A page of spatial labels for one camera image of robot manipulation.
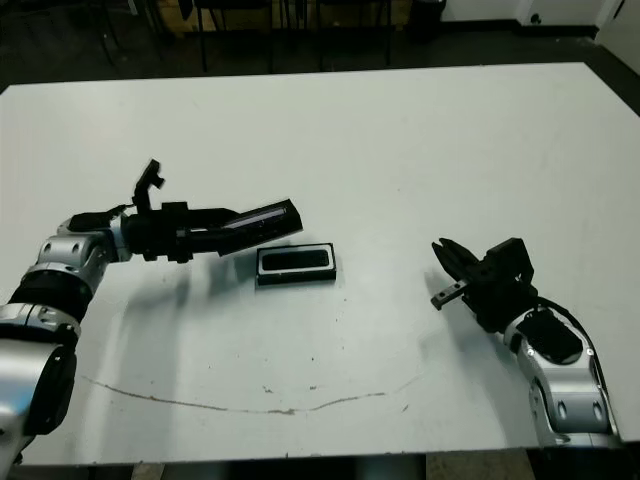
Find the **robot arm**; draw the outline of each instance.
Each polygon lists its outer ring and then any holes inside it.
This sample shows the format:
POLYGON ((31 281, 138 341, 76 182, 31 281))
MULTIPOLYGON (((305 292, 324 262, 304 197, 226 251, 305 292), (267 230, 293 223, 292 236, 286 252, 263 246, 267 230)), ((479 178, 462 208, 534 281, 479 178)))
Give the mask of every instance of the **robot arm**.
POLYGON ((566 309, 538 296, 521 239, 512 238, 478 260, 452 240, 433 249, 456 281, 431 302, 454 298, 488 333, 502 335, 529 381, 529 403, 543 447, 616 447, 618 430, 593 343, 566 309))
POLYGON ((133 206, 82 213, 63 223, 0 307, 0 478, 37 435, 62 423, 80 322, 107 265, 133 254, 185 263, 194 253, 222 256, 302 230, 289 200, 246 213, 189 210, 186 202, 152 210, 148 190, 162 186, 159 169, 152 160, 136 185, 133 206), (127 215, 131 207, 137 213, 127 215))

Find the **wall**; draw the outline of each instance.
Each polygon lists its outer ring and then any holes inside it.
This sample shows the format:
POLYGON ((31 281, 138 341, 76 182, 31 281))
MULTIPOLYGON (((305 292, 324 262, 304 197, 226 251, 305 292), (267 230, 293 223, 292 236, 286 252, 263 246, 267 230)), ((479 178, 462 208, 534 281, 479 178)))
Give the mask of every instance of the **wall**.
POLYGON ((640 74, 640 2, 627 0, 618 16, 600 30, 596 42, 640 74))
POLYGON ((620 0, 522 0, 516 19, 522 25, 531 25, 537 14, 540 25, 596 25, 606 22, 620 0))
POLYGON ((442 20, 509 20, 516 18, 521 0, 448 0, 442 20))

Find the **table surface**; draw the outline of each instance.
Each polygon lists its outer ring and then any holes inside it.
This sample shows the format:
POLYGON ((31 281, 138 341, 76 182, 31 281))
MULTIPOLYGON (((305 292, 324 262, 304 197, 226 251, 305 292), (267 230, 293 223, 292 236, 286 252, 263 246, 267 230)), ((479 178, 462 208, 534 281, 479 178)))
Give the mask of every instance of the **table surface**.
POLYGON ((154 202, 289 197, 305 229, 287 241, 333 242, 338 264, 335 284, 268 289, 255 249, 110 266, 69 414, 26 463, 535 446, 511 355, 459 302, 429 302, 449 283, 439 237, 479 255, 525 239, 640 440, 640 120, 585 65, 20 86, 0 122, 1 300, 61 220, 130 198, 149 157, 154 202))

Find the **chair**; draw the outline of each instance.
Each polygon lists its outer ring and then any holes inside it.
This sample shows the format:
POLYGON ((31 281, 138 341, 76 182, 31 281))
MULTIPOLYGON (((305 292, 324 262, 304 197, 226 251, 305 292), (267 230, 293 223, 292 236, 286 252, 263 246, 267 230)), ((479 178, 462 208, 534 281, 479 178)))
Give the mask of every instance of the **chair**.
MULTIPOLYGON (((289 12, 289 3, 290 0, 279 0, 278 5, 280 6, 280 29, 284 29, 284 23, 282 19, 282 10, 284 6, 284 12, 287 17, 287 30, 291 30, 291 16, 289 12)), ((302 18, 302 28, 307 30, 307 6, 308 0, 295 0, 295 18, 296 18, 296 30, 300 29, 300 19, 302 18)))
POLYGON ((358 27, 362 28, 362 15, 364 11, 364 6, 367 4, 378 3, 378 12, 376 14, 376 27, 380 26, 381 18, 382 18, 382 10, 384 7, 387 9, 387 25, 386 25, 386 47, 385 47, 385 64, 388 67, 391 64, 391 0, 316 0, 316 21, 318 25, 318 69, 322 72, 324 71, 323 64, 323 47, 322 47, 322 16, 321 16, 321 6, 322 5, 358 5, 358 27))
POLYGON ((200 36, 200 54, 202 58, 202 71, 207 71, 207 55, 205 51, 204 42, 204 28, 202 26, 202 10, 206 9, 211 15, 211 20, 216 31, 220 31, 218 26, 218 20, 214 10, 220 10, 220 17, 222 18, 222 30, 227 30, 227 22, 225 18, 225 11, 227 10, 259 10, 266 8, 269 14, 269 73, 273 72, 273 8, 271 0, 194 0, 193 5, 196 8, 198 14, 198 34, 200 36))

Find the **dark gray floor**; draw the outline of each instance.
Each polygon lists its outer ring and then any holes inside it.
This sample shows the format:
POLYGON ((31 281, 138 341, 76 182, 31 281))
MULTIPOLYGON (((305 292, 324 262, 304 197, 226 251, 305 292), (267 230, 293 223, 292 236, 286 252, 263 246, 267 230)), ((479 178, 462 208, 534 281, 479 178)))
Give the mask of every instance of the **dark gray floor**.
MULTIPOLYGON (((109 65, 84 10, 2 22, 0 91, 19 83, 193 77, 203 75, 196 36, 165 39, 158 58, 139 18, 112 12, 122 50, 107 39, 116 67, 109 65)), ((640 114, 639 77, 587 37, 528 36, 509 28, 449 31, 427 44, 393 35, 391 68, 494 65, 509 63, 585 62, 640 114)), ((384 68, 384 37, 377 33, 334 30, 327 35, 325 69, 384 68)), ((267 40, 257 33, 235 32, 207 37, 208 75, 267 73, 267 40)), ((276 31, 275 73, 318 69, 313 32, 276 31)))

